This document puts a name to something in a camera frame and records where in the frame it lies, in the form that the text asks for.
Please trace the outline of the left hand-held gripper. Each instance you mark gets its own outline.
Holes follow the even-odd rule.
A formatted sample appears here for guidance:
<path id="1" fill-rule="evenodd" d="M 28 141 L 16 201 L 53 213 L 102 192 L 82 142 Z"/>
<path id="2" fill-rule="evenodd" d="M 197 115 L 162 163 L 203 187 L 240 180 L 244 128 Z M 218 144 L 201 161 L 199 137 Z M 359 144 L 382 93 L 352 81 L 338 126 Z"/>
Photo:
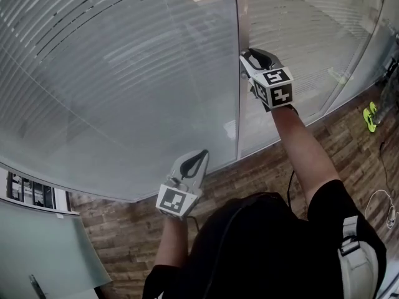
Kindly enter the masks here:
<path id="1" fill-rule="evenodd" d="M 180 156 L 160 186 L 156 208 L 164 215 L 183 220 L 203 195 L 200 188 L 209 163 L 209 151 L 194 150 Z"/>

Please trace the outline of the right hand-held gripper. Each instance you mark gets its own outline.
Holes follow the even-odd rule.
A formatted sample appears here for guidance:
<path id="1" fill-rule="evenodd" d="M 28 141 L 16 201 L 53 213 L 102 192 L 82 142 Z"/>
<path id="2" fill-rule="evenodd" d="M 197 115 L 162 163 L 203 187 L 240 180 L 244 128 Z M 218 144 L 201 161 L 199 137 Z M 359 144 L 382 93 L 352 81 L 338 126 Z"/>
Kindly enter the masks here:
<path id="1" fill-rule="evenodd" d="M 293 77 L 278 57 L 262 49 L 249 48 L 239 60 L 249 81 L 250 92 L 261 101 L 266 112 L 278 107 L 293 109 Z"/>

